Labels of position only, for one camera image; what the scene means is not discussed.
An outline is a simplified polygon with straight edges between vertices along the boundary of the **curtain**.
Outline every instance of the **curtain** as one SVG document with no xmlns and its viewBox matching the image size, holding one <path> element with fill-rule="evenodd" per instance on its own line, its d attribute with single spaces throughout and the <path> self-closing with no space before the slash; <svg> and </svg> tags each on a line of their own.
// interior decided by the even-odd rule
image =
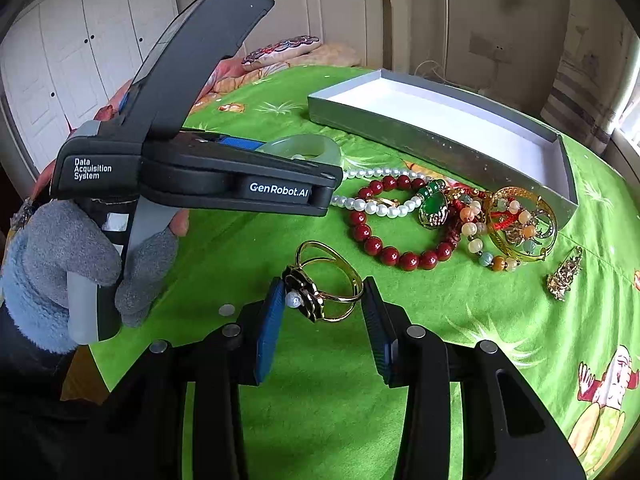
<svg viewBox="0 0 640 480">
<path fill-rule="evenodd" d="M 629 102 L 639 62 L 640 40 L 615 0 L 571 0 L 542 119 L 601 154 Z"/>
</svg>

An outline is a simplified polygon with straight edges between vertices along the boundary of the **green tablecloth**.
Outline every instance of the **green tablecloth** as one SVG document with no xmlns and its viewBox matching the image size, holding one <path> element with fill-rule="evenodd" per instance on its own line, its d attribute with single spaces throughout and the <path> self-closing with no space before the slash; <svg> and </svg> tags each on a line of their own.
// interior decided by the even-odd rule
<svg viewBox="0 0 640 480">
<path fill-rule="evenodd" d="M 322 133 L 340 145 L 345 169 L 397 168 L 406 159 L 420 163 L 309 121 L 308 94 L 363 72 L 359 68 L 292 68 L 229 94 L 193 114 L 186 125 L 259 140 Z M 218 105 L 231 102 L 244 104 L 244 113 L 218 110 Z M 636 371 L 640 361 L 636 314 L 640 291 L 634 288 L 634 272 L 640 269 L 640 216 L 615 171 L 571 139 L 564 141 L 580 207 L 561 231 L 551 257 L 520 266 L 514 273 L 481 267 L 466 252 L 464 242 L 446 264 L 430 272 L 384 267 L 350 238 L 346 211 L 340 208 L 331 208 L 325 218 L 192 212 L 191 231 L 180 242 L 166 290 L 148 320 L 139 329 L 123 329 L 114 339 L 92 346 L 107 386 L 113 388 L 153 340 L 164 338 L 174 345 L 199 340 L 229 322 L 218 313 L 222 304 L 232 303 L 239 310 L 263 298 L 271 278 L 292 262 L 297 246 L 311 238 L 334 247 L 361 276 L 374 276 L 387 301 L 403 306 L 414 323 L 444 340 L 470 346 L 484 338 L 497 342 L 565 435 L 587 408 L 582 425 L 589 425 L 585 418 L 599 416 L 599 427 L 581 432 L 587 443 L 594 434 L 584 459 L 591 471 L 607 443 L 612 440 L 610 445 L 617 449 L 640 415 L 640 392 L 633 389 L 637 375 L 628 374 Z M 362 184 L 347 180 L 339 192 L 353 196 Z M 373 218 L 370 224 L 401 253 L 421 252 L 438 236 L 413 217 Z M 566 302 L 560 303 L 546 292 L 545 276 L 558 268 L 576 244 L 585 249 L 583 270 Z M 630 367 L 616 364 L 625 359 L 631 361 Z M 597 381 L 604 379 L 615 386 L 626 383 L 628 377 L 627 388 L 623 384 L 615 391 L 624 395 L 623 424 L 619 410 L 592 406 L 593 399 L 602 398 L 602 389 L 594 396 L 597 382 L 588 388 L 590 381 L 585 381 L 582 398 L 586 400 L 578 400 L 581 362 Z M 606 377 L 610 362 L 614 373 Z M 616 374 L 620 370 L 622 379 Z M 250 476 L 257 480 L 391 478 L 405 400 L 404 388 L 389 390 L 377 375 L 359 309 L 337 324 L 312 324 L 287 310 L 270 376 L 260 388 L 241 389 Z M 622 432 L 617 439 L 610 438 L 605 430 L 615 428 L 618 420 Z M 451 450 L 451 477 L 459 478 L 462 426 L 460 390 L 455 384 Z"/>
</svg>

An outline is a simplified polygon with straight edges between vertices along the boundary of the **gold ring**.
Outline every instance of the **gold ring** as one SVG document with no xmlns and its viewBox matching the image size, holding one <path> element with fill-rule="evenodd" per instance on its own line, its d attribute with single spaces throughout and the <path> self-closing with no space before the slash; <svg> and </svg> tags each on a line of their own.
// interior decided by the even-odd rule
<svg viewBox="0 0 640 480">
<path fill-rule="evenodd" d="M 331 257 L 318 256 L 316 258 L 310 258 L 302 261 L 302 251 L 306 248 L 320 249 Z M 329 294 L 322 290 L 318 290 L 314 281 L 303 270 L 303 267 L 314 262 L 330 262 L 340 268 L 351 282 L 353 295 L 350 297 L 336 296 L 335 294 Z M 355 304 L 360 299 L 363 291 L 362 279 L 356 270 L 351 267 L 350 263 L 328 245 L 314 240 L 308 240 L 298 247 L 298 250 L 296 251 L 295 266 L 287 266 L 285 271 L 282 273 L 282 279 L 285 282 L 287 292 L 295 291 L 296 296 L 298 297 L 298 304 L 290 306 L 296 306 L 302 314 L 313 322 L 316 322 L 318 319 L 322 319 L 327 322 L 337 322 L 345 319 L 353 311 Z M 341 316 L 328 318 L 324 316 L 325 301 L 351 303 L 351 305 Z"/>
<path fill-rule="evenodd" d="M 540 254 L 538 254 L 537 256 L 523 253 L 521 251 L 513 249 L 512 247 L 509 247 L 499 235 L 498 231 L 494 228 L 494 224 L 496 222 L 491 216 L 491 211 L 494 207 L 497 206 L 498 199 L 507 199 L 510 196 L 522 197 L 530 200 L 535 204 L 535 209 L 540 210 L 540 214 L 542 216 L 546 216 L 549 220 L 549 230 L 547 234 L 543 236 L 536 236 L 536 238 L 550 237 L 551 241 L 547 246 L 540 248 Z M 551 252 L 551 249 L 556 243 L 556 238 L 558 237 L 558 220 L 556 220 L 555 213 L 551 209 L 551 206 L 544 200 L 542 200 L 541 196 L 538 196 L 535 193 L 528 191 L 527 189 L 523 189 L 521 187 L 503 187 L 492 195 L 487 196 L 484 202 L 483 209 L 486 211 L 486 227 L 489 233 L 489 238 L 491 238 L 491 241 L 498 249 L 500 249 L 507 256 L 514 258 L 515 260 L 519 260 L 521 262 L 537 262 L 540 260 L 544 260 L 546 256 Z"/>
</svg>

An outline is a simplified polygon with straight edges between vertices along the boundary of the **bed headboard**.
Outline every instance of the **bed headboard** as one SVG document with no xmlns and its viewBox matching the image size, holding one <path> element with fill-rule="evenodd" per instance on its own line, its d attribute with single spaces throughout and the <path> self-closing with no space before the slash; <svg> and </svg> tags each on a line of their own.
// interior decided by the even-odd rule
<svg viewBox="0 0 640 480">
<path fill-rule="evenodd" d="M 383 0 L 275 0 L 273 9 L 241 47 L 245 56 L 279 40 L 312 34 L 324 43 L 353 47 L 363 66 L 382 67 Z"/>
</svg>

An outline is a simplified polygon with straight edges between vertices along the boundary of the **red bead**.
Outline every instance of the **red bead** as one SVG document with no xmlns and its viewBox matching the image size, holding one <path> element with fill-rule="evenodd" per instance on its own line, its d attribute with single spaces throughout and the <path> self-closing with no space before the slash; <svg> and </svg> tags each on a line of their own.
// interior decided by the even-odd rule
<svg viewBox="0 0 640 480">
<path fill-rule="evenodd" d="M 446 262 L 453 252 L 453 247 L 451 244 L 447 242 L 441 242 L 436 248 L 436 254 L 438 255 L 438 260 L 441 262 Z"/>
<path fill-rule="evenodd" d="M 385 247 L 380 251 L 380 261 L 385 265 L 393 267 L 396 263 L 398 263 L 399 259 L 400 253 L 395 247 Z"/>
<path fill-rule="evenodd" d="M 400 175 L 396 180 L 396 184 L 398 185 L 398 189 L 402 189 L 403 191 L 411 189 L 411 179 L 406 175 Z"/>
<path fill-rule="evenodd" d="M 349 213 L 349 222 L 351 225 L 361 225 L 367 223 L 367 215 L 362 211 L 351 211 Z"/>
<path fill-rule="evenodd" d="M 438 255 L 435 251 L 424 251 L 420 255 L 420 268 L 424 270 L 431 270 L 438 264 Z"/>
<path fill-rule="evenodd" d="M 420 258 L 418 258 L 418 255 L 414 253 L 404 253 L 400 256 L 400 261 L 398 262 L 402 270 L 409 271 L 417 269 L 419 263 Z"/>
<path fill-rule="evenodd" d="M 426 186 L 427 183 L 421 178 L 414 178 L 414 181 L 411 183 L 411 189 L 414 191 L 418 191 L 421 187 Z"/>
<path fill-rule="evenodd" d="M 353 239 L 357 242 L 363 242 L 371 236 L 371 227 L 366 224 L 356 225 L 356 227 L 351 229 L 351 236 L 353 236 Z"/>
<path fill-rule="evenodd" d="M 385 191 L 393 191 L 398 186 L 398 183 L 391 175 L 387 175 L 382 179 L 382 186 L 385 188 Z"/>
<path fill-rule="evenodd" d="M 363 200 L 368 200 L 372 196 L 373 196 L 373 191 L 371 190 L 370 187 L 363 187 L 358 192 L 358 198 L 361 198 Z"/>
<path fill-rule="evenodd" d="M 383 192 L 385 187 L 382 185 L 382 182 L 379 180 L 372 180 L 369 182 L 369 189 L 372 190 L 374 195 L 379 195 Z"/>
<path fill-rule="evenodd" d="M 378 256 L 382 250 L 382 240 L 377 236 L 367 238 L 364 242 L 363 248 L 369 256 Z"/>
</svg>

